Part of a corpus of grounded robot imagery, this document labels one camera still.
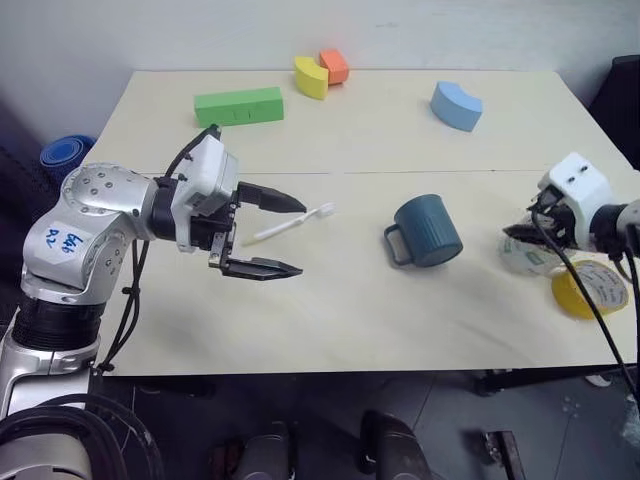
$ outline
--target yellow tape roll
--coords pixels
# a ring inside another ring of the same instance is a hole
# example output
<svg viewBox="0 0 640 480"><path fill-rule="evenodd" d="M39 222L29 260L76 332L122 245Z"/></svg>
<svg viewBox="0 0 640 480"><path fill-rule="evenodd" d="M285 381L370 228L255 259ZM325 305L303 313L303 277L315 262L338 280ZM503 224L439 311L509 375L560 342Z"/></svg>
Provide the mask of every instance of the yellow tape roll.
<svg viewBox="0 0 640 480"><path fill-rule="evenodd" d="M624 281L616 272L593 260L576 262L575 267L602 315L618 311L627 305L629 293ZM569 272L553 277L551 290L558 305L570 315L585 319L595 318Z"/></svg>

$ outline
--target black cable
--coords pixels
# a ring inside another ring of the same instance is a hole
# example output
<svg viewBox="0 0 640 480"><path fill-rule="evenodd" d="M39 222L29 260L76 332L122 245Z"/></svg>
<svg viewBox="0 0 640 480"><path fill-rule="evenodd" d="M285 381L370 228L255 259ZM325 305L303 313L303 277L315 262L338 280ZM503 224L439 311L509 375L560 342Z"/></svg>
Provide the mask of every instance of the black cable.
<svg viewBox="0 0 640 480"><path fill-rule="evenodd" d="M640 283L638 283L638 270L633 259L633 252L627 248L624 251L631 272L631 285L633 286L633 301L636 307L636 401L640 397Z"/></svg>
<svg viewBox="0 0 640 480"><path fill-rule="evenodd" d="M0 422L0 444L46 433L73 434L91 459L95 478L127 480L118 441L97 415L75 407L39 406L21 410Z"/></svg>
<svg viewBox="0 0 640 480"><path fill-rule="evenodd" d="M189 152L193 150L193 148L196 145L198 145L207 135L212 135L213 137L219 139L220 127L218 127L218 125L214 123L214 124L211 124L208 128L205 128L198 135L196 135L196 137L193 140L187 143L184 146L184 148L182 148L182 150L178 152L178 154L173 159L171 164L169 164L169 168L167 168L167 171L165 172L164 176L170 177L171 175L173 175L173 172L175 172L176 168L178 168L178 165L180 165L180 162L182 162L182 160L189 154Z"/></svg>
<svg viewBox="0 0 640 480"><path fill-rule="evenodd" d="M602 315L600 314L598 307L593 302L593 299L591 298L591 295L589 295L589 292L587 291L587 288L584 286L584 283L582 283L582 279L580 278L580 275L578 275L578 272L576 271L575 267L571 263L571 260L569 260L569 257L567 257L567 255L562 251L560 247L558 247L556 242L553 241L553 239L544 230L544 228L540 226L540 222L538 220L538 212L536 212L535 210L532 210L531 212L531 222L536 227L536 230L538 230L538 233L540 233L540 235L542 236L547 246L551 250L553 250L556 253L556 255L558 255L558 257L560 257L560 260L562 260L562 263L564 263L565 267L567 267L567 270L573 277L573 280L576 282L576 285L580 289L582 296L584 297L585 301L589 305L589 308L591 308L593 315L596 317L596 320L598 321L598 325L600 325L600 329L602 330L602 333L604 334L604 337L607 340L607 343L609 344L611 353L613 353L613 356L615 357L616 362L620 367L620 371L622 372L624 381L629 387L631 394L636 399L636 402L638 403L638 405L640 405L640 395L638 394L638 391L636 390L636 387L633 384L633 380L631 380L631 375L629 375L629 371L627 370L627 367L624 364L624 360L620 356L620 352L618 352L618 347L616 347L616 344L613 341L613 338L611 337L611 333L609 333L609 329L607 328L607 325L604 323L604 319L602 318Z"/></svg>
<svg viewBox="0 0 640 480"><path fill-rule="evenodd" d="M618 273L622 278L624 278L629 283L633 283L633 278L631 278L629 274L625 272L620 260L613 260L613 264L616 266L616 270L618 270Z"/></svg>
<svg viewBox="0 0 640 480"><path fill-rule="evenodd" d="M151 435L151 432L131 410L110 398L86 393L63 395L61 397L47 400L40 405L59 406L70 403L85 403L87 405L95 406L111 413L118 420L124 423L131 431L133 431L136 440L144 451L147 466L149 467L150 478L153 480L164 479L164 468L158 445L156 444L153 435Z"/></svg>
<svg viewBox="0 0 640 480"><path fill-rule="evenodd" d="M138 316L140 315L140 278L142 277L142 270L144 268L144 264L147 259L147 253L149 251L149 242L143 242L140 259L138 259L138 243L136 240L134 240L131 244L131 250L133 261L133 281L131 282L130 287L122 289L123 293L127 294L129 298L127 298L127 303L124 307L122 318L120 319L120 325L118 325L118 330L113 337L111 346L109 347L104 360L97 366L97 370L99 373L110 372L114 369L114 366L111 363L113 361L113 358L118 354L122 347L124 347L126 341L129 340L129 337L131 337L133 329L138 324ZM125 327L129 320L129 315L131 313L132 307L133 318L131 319L131 324L129 325L129 328L125 333Z"/></svg>

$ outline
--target white wall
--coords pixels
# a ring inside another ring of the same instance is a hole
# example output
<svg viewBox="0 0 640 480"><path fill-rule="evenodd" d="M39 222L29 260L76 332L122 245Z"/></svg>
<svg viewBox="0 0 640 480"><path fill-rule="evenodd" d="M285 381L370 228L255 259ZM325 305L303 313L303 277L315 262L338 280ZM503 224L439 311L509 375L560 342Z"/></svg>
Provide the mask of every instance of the white wall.
<svg viewBox="0 0 640 480"><path fill-rule="evenodd" d="M590 101L640 0L0 0L0 101L41 141L102 130L132 69L556 70Z"/></svg>

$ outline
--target orange foam block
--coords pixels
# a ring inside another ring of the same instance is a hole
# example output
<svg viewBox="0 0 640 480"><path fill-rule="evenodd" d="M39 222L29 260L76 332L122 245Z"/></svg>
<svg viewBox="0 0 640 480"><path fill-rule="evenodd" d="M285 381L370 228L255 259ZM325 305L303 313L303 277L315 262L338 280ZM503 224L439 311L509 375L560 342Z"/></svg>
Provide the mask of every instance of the orange foam block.
<svg viewBox="0 0 640 480"><path fill-rule="evenodd" d="M349 77L349 65L335 48L320 52L320 66L329 70L329 85L345 82Z"/></svg>

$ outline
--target mug handle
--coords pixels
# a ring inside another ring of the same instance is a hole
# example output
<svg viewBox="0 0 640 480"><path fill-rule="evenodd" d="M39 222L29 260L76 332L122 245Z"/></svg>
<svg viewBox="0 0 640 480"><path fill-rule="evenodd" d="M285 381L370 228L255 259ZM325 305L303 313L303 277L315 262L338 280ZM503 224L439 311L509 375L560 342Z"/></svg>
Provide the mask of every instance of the mug handle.
<svg viewBox="0 0 640 480"><path fill-rule="evenodd" d="M393 263L395 263L396 265L402 266L402 265L408 265L411 262L413 262L413 259L411 258L411 256L409 256L408 258L404 259L404 260L398 260L396 257L396 251L393 249L393 245L391 244L391 242L389 241L389 234L395 230L398 230L400 227L397 224L393 224L390 227L387 227L384 229L384 239L387 241L387 245L389 245L389 250L391 251L391 260L393 260ZM400 232L400 238L402 238L402 241L404 242L404 237L402 237L402 232Z"/></svg>

